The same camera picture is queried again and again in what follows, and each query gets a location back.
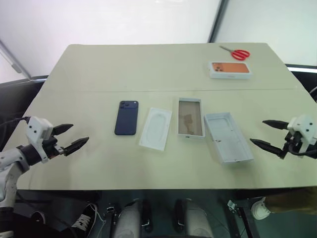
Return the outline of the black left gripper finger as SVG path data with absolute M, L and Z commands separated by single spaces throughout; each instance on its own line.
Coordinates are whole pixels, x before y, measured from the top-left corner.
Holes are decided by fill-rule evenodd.
M 83 147 L 87 143 L 88 140 L 89 140 L 89 137 L 84 137 L 72 142 L 69 146 L 63 148 L 63 155 L 69 156 L 70 154 L 76 152 L 81 147 Z
M 71 127 L 73 127 L 73 124 L 65 123 L 60 124 L 58 126 L 55 126 L 53 128 L 53 136 L 60 135 L 68 131 Z

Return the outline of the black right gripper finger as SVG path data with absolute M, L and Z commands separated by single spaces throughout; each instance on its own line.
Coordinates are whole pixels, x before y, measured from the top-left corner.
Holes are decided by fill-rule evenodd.
M 288 122 L 280 120 L 263 120 L 262 123 L 276 129 L 287 129 L 289 124 Z
M 261 148 L 261 149 L 263 149 L 263 150 L 265 150 L 267 152 L 270 152 L 272 154 L 280 155 L 282 153 L 282 150 L 280 148 L 272 146 L 270 143 L 265 142 L 263 140 L 250 138 L 250 141 L 253 144 L 255 144 L 256 146 L 258 146 L 259 148 Z

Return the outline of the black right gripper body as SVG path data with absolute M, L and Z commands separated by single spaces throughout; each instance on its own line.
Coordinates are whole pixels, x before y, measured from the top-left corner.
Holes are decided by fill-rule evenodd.
M 285 143 L 279 154 L 279 157 L 284 159 L 287 153 L 302 157 L 303 155 L 299 155 L 299 151 L 302 146 L 301 137 L 302 136 L 298 132 L 296 132 L 295 135 L 292 135 L 291 132 L 288 132 L 284 138 Z

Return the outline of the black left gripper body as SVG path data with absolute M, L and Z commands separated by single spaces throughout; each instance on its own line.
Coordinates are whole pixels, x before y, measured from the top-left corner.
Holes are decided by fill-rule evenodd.
M 64 148 L 59 146 L 57 142 L 58 140 L 54 136 L 43 141 L 43 149 L 48 159 L 52 159 L 58 155 L 65 155 Z

